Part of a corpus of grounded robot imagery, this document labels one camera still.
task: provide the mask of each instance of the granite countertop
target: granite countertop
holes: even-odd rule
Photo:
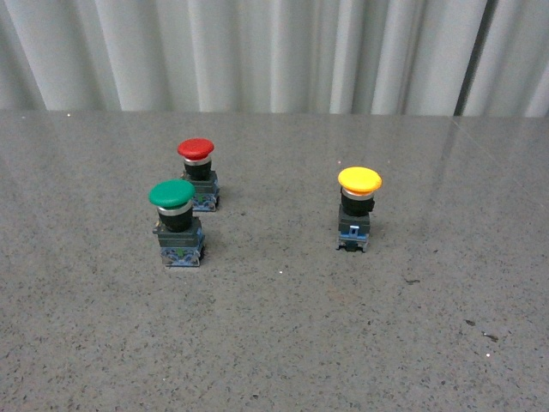
[[[200,268],[149,190],[215,143]],[[549,410],[549,119],[0,112],[0,411]],[[337,251],[338,172],[383,177]]]

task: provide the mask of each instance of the green push button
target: green push button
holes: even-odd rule
[[[164,209],[183,206],[195,196],[195,186],[186,180],[174,179],[158,183],[148,194],[148,200]]]

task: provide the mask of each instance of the red push button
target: red push button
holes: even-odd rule
[[[214,151],[214,144],[203,137],[195,137],[181,142],[178,153],[190,161],[201,161]]]

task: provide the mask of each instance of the yellow push button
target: yellow push button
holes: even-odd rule
[[[357,194],[366,194],[381,187],[381,176],[377,172],[365,167],[348,167],[337,177],[340,185],[348,191]]]

